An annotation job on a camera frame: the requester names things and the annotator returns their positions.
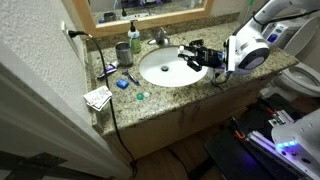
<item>wooden cabinet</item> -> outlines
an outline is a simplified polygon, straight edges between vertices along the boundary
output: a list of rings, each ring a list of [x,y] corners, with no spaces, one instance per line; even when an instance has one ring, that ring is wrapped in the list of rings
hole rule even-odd
[[[252,81],[222,94],[121,131],[127,148],[138,159],[169,144],[235,116],[255,102],[270,78]],[[104,137],[125,163],[130,157],[115,134]]]

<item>cup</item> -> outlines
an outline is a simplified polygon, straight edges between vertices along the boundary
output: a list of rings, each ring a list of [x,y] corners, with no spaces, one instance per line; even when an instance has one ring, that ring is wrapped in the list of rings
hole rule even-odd
[[[120,65],[131,66],[133,64],[133,54],[130,44],[127,42],[119,42],[116,44],[116,54]]]
[[[106,22],[111,22],[116,20],[116,14],[114,12],[106,12],[103,14],[103,17]]]

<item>bathroom vanity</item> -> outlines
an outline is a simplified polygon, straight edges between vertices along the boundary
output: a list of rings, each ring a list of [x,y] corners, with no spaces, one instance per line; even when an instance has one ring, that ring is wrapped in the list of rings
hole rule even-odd
[[[206,47],[222,50],[223,42],[239,26],[239,23],[232,22],[184,31],[170,35],[170,40],[173,45],[179,45],[204,39]],[[107,47],[106,43],[110,42],[112,41],[100,41],[102,47]],[[118,127],[124,143],[136,159],[241,114],[247,105],[257,100],[259,91],[277,73],[298,63],[297,59],[282,50],[272,48],[266,62],[252,74],[231,76],[227,83],[221,85],[222,89],[213,87],[207,76],[189,86],[165,88],[145,81],[139,73],[143,57],[159,48],[148,45],[147,42],[148,40],[141,42],[142,51],[135,55],[132,67],[119,67],[117,72],[109,76]],[[89,50],[86,53],[88,88],[92,90],[105,85],[105,82],[96,79],[102,71],[98,51]],[[104,48],[103,54],[108,62],[116,59],[114,46]],[[122,71],[126,69],[140,81],[141,86],[130,83],[125,90],[116,87],[117,80],[126,79],[122,75]],[[136,95],[141,92],[149,92],[151,95],[137,100]],[[115,134],[109,105],[101,112],[92,110],[92,122],[112,151],[125,163],[129,163],[130,158]]]

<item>mirror frame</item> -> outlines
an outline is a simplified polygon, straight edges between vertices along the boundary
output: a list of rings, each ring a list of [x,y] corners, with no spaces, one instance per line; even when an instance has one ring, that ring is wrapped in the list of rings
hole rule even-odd
[[[93,19],[88,0],[72,0],[72,4],[82,23],[83,30],[93,37],[125,33],[130,27],[129,20],[97,24]],[[206,18],[210,15],[212,5],[213,0],[205,0],[202,8],[139,18],[135,26],[140,30]]]

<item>toothpaste tube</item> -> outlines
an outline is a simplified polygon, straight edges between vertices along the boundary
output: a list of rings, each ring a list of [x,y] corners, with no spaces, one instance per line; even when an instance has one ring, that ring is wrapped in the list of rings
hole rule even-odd
[[[118,65],[119,65],[118,61],[115,61],[115,62],[113,62],[111,64],[108,64],[107,67],[106,67],[107,74],[115,72],[117,70]],[[104,76],[105,76],[105,73],[103,71],[101,74],[99,74],[99,76],[97,78],[101,79]]]

